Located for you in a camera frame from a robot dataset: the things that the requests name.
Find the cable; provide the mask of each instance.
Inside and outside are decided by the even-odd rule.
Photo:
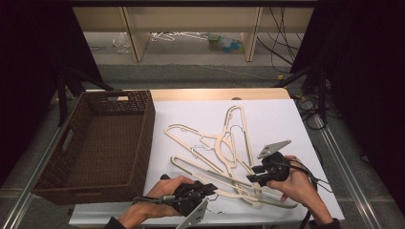
[[[235,73],[235,72],[232,72],[230,70],[216,68],[216,67],[208,67],[206,65],[197,65],[197,66],[200,66],[200,67],[203,67],[203,68],[206,68],[206,69],[211,69],[211,70],[220,70],[220,71],[224,71],[224,72],[227,72],[227,73],[233,73],[233,74],[238,74],[238,75],[248,75],[248,76],[252,76],[252,77],[260,78],[260,79],[265,79],[265,80],[279,80],[278,78],[264,78],[264,77],[260,77],[258,75],[251,74],[251,73]]]
[[[269,48],[268,46],[266,46],[266,45],[260,40],[259,37],[257,37],[257,40],[265,47],[265,49],[267,49],[267,50],[270,51],[271,53],[277,55],[279,58],[283,59],[284,61],[286,61],[287,63],[289,63],[290,65],[292,65],[292,62],[291,62],[291,61],[285,59],[281,54],[275,52],[274,50],[272,50],[271,48]]]
[[[270,35],[269,32],[267,33],[267,35],[268,35],[268,37],[270,37],[271,40],[273,40],[274,42],[276,42],[276,43],[279,44],[279,45],[286,46],[286,47],[291,48],[291,49],[294,49],[294,50],[298,50],[298,48],[295,48],[295,47],[293,47],[293,46],[290,46],[290,45],[281,43],[280,41],[276,41],[276,40]]]

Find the sleeve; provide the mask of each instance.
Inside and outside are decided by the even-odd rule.
[[[330,224],[326,224],[323,226],[317,226],[315,221],[312,220],[309,222],[309,228],[310,229],[340,229],[340,222],[337,219],[333,219],[333,222]]]
[[[108,223],[104,226],[104,229],[126,229],[122,224],[115,218],[111,217]]]

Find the wire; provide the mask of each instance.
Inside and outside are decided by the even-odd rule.
[[[286,46],[286,47],[291,48],[291,49],[294,49],[294,50],[298,50],[298,48],[295,48],[295,47],[293,47],[293,46],[290,46],[290,45],[288,45],[288,44],[284,44],[284,43],[281,43],[280,41],[275,40],[275,39],[270,35],[269,32],[267,33],[267,35],[268,35],[268,37],[270,37],[271,40],[273,40],[274,42],[276,42],[276,43],[279,44],[279,45]]]
[[[206,68],[206,69],[211,69],[211,70],[224,71],[224,72],[227,72],[227,73],[233,73],[233,74],[238,74],[238,75],[252,76],[252,77],[260,78],[260,79],[264,79],[264,80],[279,80],[278,78],[264,78],[264,77],[261,77],[261,76],[255,75],[255,74],[251,74],[251,73],[235,73],[235,72],[232,72],[232,71],[230,71],[230,70],[221,69],[221,68],[216,68],[216,67],[208,67],[208,66],[206,66],[206,65],[197,65],[197,66],[200,66],[200,67],[203,67],[203,68]]]
[[[287,36],[286,36],[286,27],[285,27],[285,24],[284,24],[284,12],[285,12],[285,8],[281,8],[281,21],[280,21],[280,25],[279,25],[279,23],[277,22],[277,19],[276,19],[276,17],[274,16],[274,13],[273,13],[273,10],[271,9],[271,8],[269,8],[270,9],[270,13],[271,13],[271,16],[273,17],[273,20],[274,20],[274,22],[276,23],[276,26],[277,26],[277,30],[278,30],[278,33],[277,33],[277,36],[276,36],[276,42],[277,42],[277,40],[278,40],[278,37],[279,37],[279,35],[281,34],[281,36],[284,38],[284,40],[285,40],[285,42],[286,42],[286,45],[287,45],[287,47],[288,47],[288,53],[289,53],[289,56],[291,57],[291,59],[292,59],[292,61],[295,59],[295,55],[294,55],[294,53],[292,52],[292,50],[291,50],[291,48],[290,48],[290,45],[288,44],[288,40],[287,40]]]
[[[269,48],[268,46],[266,46],[266,45],[262,42],[262,40],[260,40],[259,37],[257,37],[257,40],[265,47],[265,49],[267,49],[267,50],[270,51],[272,54],[277,55],[278,57],[280,57],[281,59],[283,59],[284,61],[286,61],[286,62],[289,63],[290,65],[292,65],[292,62],[291,62],[291,61],[285,59],[281,54],[275,52],[274,50],[272,50],[271,48]]]

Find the brown basket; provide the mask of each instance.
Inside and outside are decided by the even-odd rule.
[[[61,205],[142,196],[154,123],[149,91],[82,94],[32,193]]]

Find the black cable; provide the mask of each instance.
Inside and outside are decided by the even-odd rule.
[[[267,33],[267,35],[268,35],[268,37],[270,37],[271,40],[273,40],[274,42],[276,42],[276,43],[279,44],[279,45],[286,46],[286,47],[290,47],[291,49],[294,49],[294,50],[298,50],[298,48],[295,48],[295,47],[293,47],[293,46],[290,46],[290,45],[281,43],[280,41],[276,41],[276,40],[270,35],[269,32]]]
[[[285,59],[285,58],[284,58],[282,55],[280,55],[279,53],[277,53],[277,52],[275,52],[274,50],[272,50],[271,48],[267,47],[267,46],[259,39],[259,37],[257,37],[257,40],[258,40],[260,43],[262,43],[262,45],[263,45],[268,51],[271,52],[271,55],[270,55],[271,67],[272,67],[275,71],[277,71],[277,72],[280,72],[280,73],[288,73],[288,72],[279,70],[279,69],[277,69],[277,68],[274,66],[274,64],[273,64],[273,54],[276,54],[278,57],[282,58],[284,61],[288,62],[290,65],[292,65],[292,63],[289,62],[289,60]]]
[[[312,147],[313,147],[313,150],[315,151],[316,155],[318,156],[319,163],[321,164],[321,167],[323,169],[324,168],[324,159],[321,155],[321,151],[313,143],[312,143]]]
[[[291,60],[293,61],[294,58],[295,58],[295,55],[294,55],[294,53],[292,52],[291,48],[289,47],[288,40],[287,40],[287,36],[286,36],[286,27],[285,27],[285,25],[284,25],[284,11],[285,11],[285,8],[281,8],[281,22],[280,22],[280,25],[279,25],[279,23],[277,22],[276,17],[274,16],[273,10],[272,10],[271,8],[269,8],[269,9],[270,9],[271,16],[273,17],[273,20],[274,20],[274,22],[276,23],[277,30],[278,30],[277,37],[276,37],[276,41],[277,41],[277,39],[278,39],[279,34],[281,34],[281,36],[284,38],[284,40],[285,40],[285,42],[286,42],[286,44],[287,44],[289,56],[291,57]]]
[[[297,35],[298,39],[299,39],[300,42],[302,43],[302,42],[303,42],[303,39],[298,35],[298,33],[295,33],[295,34]]]
[[[268,46],[266,46],[259,37],[257,37],[257,40],[265,47],[265,49],[267,49],[268,51],[270,51],[271,53],[277,55],[279,58],[283,59],[284,61],[286,61],[287,63],[289,63],[290,65],[292,65],[292,62],[285,59],[281,54],[275,52],[274,50],[272,50],[271,48],[269,48]]]
[[[286,34],[286,26],[284,24],[284,12],[285,12],[285,8],[281,8],[281,23],[280,23],[280,31],[282,34],[282,37],[284,38],[284,40],[286,41],[287,47],[288,47],[288,52],[289,52],[289,56],[291,57],[291,60],[294,61],[295,59],[295,54],[294,52],[292,52],[292,49],[290,47],[290,45],[288,44],[288,40],[287,40],[287,34]]]

